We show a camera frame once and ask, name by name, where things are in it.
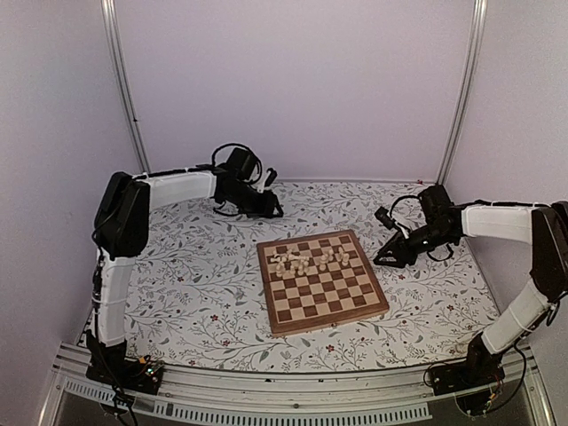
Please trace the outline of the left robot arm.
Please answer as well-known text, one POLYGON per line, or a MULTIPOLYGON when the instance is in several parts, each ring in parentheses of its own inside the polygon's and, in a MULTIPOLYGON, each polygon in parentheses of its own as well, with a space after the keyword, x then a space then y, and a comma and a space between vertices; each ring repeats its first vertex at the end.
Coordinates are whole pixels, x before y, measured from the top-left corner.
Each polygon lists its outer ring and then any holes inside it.
POLYGON ((181 201, 212 198, 231 203, 247 217, 282 217, 277 196, 268 189, 274 169, 249 183, 221 168, 167 170, 111 177, 97 212, 92 239, 98 249, 93 275, 94 318, 87 334, 90 349, 125 347, 124 313, 135 259, 149 238, 150 213, 181 201))

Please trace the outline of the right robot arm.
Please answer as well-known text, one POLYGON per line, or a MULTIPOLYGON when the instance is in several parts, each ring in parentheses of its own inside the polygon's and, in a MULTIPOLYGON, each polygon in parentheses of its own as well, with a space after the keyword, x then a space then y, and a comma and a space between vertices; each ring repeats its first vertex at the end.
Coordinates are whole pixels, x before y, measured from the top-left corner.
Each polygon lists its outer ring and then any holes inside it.
POLYGON ((385 208, 376 218, 394 235, 379 249, 375 264, 404 268, 421 253, 469 239, 476 264, 487 280, 500 316, 459 368, 465 386, 477 387, 493 372, 492 356, 557 310, 567 294, 567 203, 501 205, 448 204, 426 211, 426 225, 409 230, 385 208))

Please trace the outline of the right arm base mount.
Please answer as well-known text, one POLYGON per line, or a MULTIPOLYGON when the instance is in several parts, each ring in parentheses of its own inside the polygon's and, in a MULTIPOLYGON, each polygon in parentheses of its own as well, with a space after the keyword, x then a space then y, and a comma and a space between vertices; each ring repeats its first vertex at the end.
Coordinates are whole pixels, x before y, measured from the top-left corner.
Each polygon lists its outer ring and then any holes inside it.
POLYGON ((466 391, 456 399, 458 408, 468 416, 487 414, 502 393, 502 357, 502 353, 491 354, 482 344, 474 344, 463 361, 429 366, 425 383, 436 396, 466 391))

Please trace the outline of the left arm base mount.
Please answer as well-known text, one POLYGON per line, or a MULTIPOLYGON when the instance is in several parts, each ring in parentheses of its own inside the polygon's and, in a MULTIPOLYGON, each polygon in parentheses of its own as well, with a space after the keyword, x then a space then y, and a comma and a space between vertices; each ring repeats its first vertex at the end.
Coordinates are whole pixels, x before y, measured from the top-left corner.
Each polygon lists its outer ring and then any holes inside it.
POLYGON ((118 390, 157 395, 162 384, 164 362, 150 355, 138 359, 126 357, 126 342, 106 346, 88 331, 87 348, 91 361, 86 377, 92 381, 115 386, 118 390))

